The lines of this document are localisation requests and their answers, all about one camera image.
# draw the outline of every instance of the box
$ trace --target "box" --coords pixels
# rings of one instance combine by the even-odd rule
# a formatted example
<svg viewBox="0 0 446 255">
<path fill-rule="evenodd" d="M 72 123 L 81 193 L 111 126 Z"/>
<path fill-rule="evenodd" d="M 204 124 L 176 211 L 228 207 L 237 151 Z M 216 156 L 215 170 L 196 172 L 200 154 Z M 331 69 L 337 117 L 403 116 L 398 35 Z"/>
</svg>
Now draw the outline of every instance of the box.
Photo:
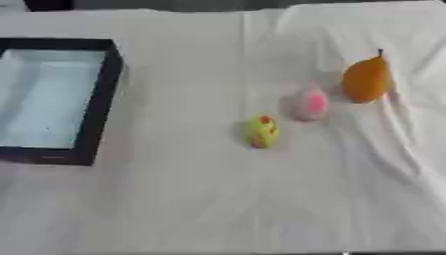
<svg viewBox="0 0 446 255">
<path fill-rule="evenodd" d="M 112 40 L 0 38 L 0 160 L 92 165 L 122 59 Z"/>
</svg>

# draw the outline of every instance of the toy fruit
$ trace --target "toy fruit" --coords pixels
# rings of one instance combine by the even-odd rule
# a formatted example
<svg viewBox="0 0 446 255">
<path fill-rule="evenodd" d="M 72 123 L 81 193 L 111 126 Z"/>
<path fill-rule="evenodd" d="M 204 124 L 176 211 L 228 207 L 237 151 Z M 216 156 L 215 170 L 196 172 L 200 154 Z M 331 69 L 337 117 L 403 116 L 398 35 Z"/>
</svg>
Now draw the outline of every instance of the toy fruit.
<svg viewBox="0 0 446 255">
<path fill-rule="evenodd" d="M 303 89 L 294 99 L 294 114 L 301 121 L 322 118 L 329 109 L 329 99 L 320 89 Z"/>
<path fill-rule="evenodd" d="M 343 93 L 355 103 L 368 103 L 379 99 L 391 86 L 388 65 L 378 56 L 350 66 L 342 77 Z"/>
<path fill-rule="evenodd" d="M 252 147 L 267 148 L 279 138 L 279 128 L 269 116 L 254 117 L 246 123 L 246 136 Z"/>
</svg>

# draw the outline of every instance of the ball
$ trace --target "ball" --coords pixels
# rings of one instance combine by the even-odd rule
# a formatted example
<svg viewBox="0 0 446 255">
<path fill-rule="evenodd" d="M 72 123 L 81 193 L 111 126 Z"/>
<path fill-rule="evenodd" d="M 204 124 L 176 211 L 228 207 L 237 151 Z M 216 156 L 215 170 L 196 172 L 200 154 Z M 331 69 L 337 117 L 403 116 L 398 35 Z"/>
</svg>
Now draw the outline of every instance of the ball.
<svg viewBox="0 0 446 255">
<path fill-rule="evenodd" d="M 303 89 L 296 95 L 293 107 L 298 120 L 316 121 L 329 110 L 329 98 L 320 89 Z"/>
<path fill-rule="evenodd" d="M 258 116 L 247 121 L 246 137 L 252 147 L 267 148 L 279 138 L 279 127 L 273 118 Z"/>
</svg>

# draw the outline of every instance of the tennis ball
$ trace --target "tennis ball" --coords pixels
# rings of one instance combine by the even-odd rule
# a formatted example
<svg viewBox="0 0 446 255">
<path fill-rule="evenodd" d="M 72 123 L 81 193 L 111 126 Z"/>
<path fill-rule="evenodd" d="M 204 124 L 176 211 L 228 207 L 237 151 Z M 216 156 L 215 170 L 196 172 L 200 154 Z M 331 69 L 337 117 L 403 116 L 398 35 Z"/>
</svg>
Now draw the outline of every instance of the tennis ball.
<svg viewBox="0 0 446 255">
<path fill-rule="evenodd" d="M 273 118 L 258 116 L 247 121 L 246 136 L 252 147 L 267 148 L 279 138 L 279 127 Z"/>
</svg>

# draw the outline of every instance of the white cloth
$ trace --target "white cloth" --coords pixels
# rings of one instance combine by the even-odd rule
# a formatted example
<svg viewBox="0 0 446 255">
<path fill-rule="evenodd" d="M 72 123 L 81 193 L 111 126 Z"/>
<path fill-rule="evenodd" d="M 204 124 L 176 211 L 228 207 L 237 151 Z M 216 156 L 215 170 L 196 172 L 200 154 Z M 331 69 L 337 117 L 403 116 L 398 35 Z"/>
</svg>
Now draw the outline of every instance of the white cloth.
<svg viewBox="0 0 446 255">
<path fill-rule="evenodd" d="M 432 1 L 0 17 L 1 36 L 113 38 L 127 63 L 93 168 L 0 166 L 0 248 L 446 249 L 444 24 Z M 346 102 L 341 72 L 377 48 L 395 88 Z M 331 94 L 320 122 L 284 113 L 306 84 Z M 280 125 L 271 149 L 239 138 L 259 114 Z"/>
</svg>

